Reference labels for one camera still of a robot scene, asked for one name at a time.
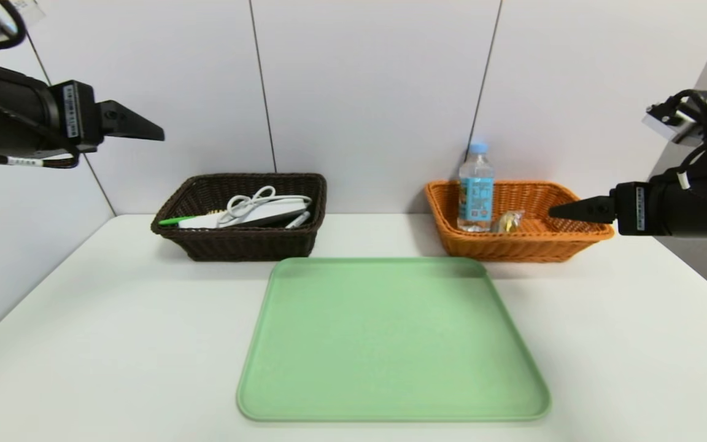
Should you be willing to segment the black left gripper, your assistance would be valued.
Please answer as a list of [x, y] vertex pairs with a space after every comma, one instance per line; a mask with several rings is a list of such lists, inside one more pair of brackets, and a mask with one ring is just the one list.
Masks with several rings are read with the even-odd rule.
[[164, 142], [164, 129], [116, 101], [95, 103], [93, 88], [49, 86], [0, 67], [0, 153], [86, 153], [104, 136]]

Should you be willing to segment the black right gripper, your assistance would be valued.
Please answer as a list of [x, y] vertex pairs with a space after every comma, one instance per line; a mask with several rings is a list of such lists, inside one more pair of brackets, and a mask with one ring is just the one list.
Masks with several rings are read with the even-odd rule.
[[647, 182], [619, 184], [611, 196], [595, 196], [550, 207], [554, 219], [612, 224], [621, 235], [707, 237], [707, 168], [687, 173], [683, 188], [678, 168], [668, 168]]

